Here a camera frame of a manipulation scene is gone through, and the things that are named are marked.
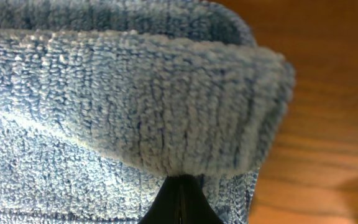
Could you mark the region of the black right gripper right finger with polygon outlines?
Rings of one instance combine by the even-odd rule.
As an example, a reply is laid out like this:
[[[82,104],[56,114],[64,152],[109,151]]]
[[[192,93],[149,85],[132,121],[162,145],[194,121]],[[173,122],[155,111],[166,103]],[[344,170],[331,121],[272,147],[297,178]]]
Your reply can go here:
[[[223,224],[192,175],[180,176],[180,223]]]

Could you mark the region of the blue microfibre cloth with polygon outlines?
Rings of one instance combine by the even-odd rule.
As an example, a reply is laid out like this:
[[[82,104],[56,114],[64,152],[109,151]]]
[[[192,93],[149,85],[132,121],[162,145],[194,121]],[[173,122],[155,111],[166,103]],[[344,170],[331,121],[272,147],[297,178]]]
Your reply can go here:
[[[0,223],[139,223],[181,175],[247,223],[294,84],[215,2],[0,1]]]

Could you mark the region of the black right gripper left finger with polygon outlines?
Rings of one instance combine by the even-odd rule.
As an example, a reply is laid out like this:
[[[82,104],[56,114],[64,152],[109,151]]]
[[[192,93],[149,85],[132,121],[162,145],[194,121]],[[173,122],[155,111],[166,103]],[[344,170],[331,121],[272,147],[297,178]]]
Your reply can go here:
[[[167,177],[139,224],[180,224],[179,186],[178,177]]]

